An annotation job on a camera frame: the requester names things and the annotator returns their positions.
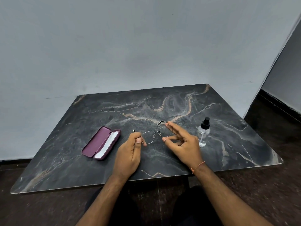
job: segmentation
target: gray wall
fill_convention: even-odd
[[[301,0],[0,0],[0,159],[77,95],[209,83],[244,116]]]
[[[262,89],[301,113],[301,24],[283,49]]]

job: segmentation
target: clear plastic bottle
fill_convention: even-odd
[[[207,138],[210,133],[210,118],[206,117],[202,122],[201,126],[198,127],[198,138],[200,147],[205,147],[207,143]]]

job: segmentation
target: dark brown floor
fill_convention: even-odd
[[[301,124],[256,99],[245,119],[281,156],[284,164],[228,171],[218,176],[274,225],[301,225]],[[0,225],[75,225],[98,187],[27,195],[9,194],[26,163],[0,166]],[[127,185],[144,225],[169,225],[176,198],[187,178]]]

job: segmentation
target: black marble table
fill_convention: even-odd
[[[196,135],[210,117],[210,136],[201,149],[213,171],[283,163],[274,150],[208,84],[78,96],[11,189],[12,194],[104,184],[118,147],[136,131],[157,130],[173,121]],[[121,129],[111,153],[97,161],[81,150],[101,126]],[[190,175],[156,136],[141,149],[141,162],[130,180]]]

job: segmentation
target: black pants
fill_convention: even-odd
[[[95,192],[87,202],[85,212],[100,191],[101,189]],[[136,203],[126,192],[122,191],[114,206],[109,225],[123,225],[124,223],[141,225],[141,219]],[[178,197],[170,223],[171,226],[222,225],[201,186],[194,186]]]

